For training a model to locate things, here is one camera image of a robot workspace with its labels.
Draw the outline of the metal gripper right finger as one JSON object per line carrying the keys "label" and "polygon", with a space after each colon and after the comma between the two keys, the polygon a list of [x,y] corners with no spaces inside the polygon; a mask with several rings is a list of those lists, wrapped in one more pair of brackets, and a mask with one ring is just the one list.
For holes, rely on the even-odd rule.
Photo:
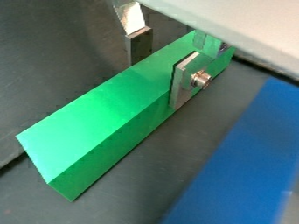
{"label": "metal gripper right finger", "polygon": [[193,39],[196,50],[173,67],[170,106],[178,110],[193,98],[193,91],[205,89],[213,80],[209,66],[229,50],[229,44],[197,30]]}

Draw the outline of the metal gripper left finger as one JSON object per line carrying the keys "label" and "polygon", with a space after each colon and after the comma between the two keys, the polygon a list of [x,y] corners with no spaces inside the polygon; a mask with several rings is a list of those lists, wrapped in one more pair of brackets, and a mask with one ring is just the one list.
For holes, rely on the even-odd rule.
{"label": "metal gripper left finger", "polygon": [[153,54],[154,30],[146,25],[139,2],[113,0],[113,7],[125,31],[129,64],[134,65]]}

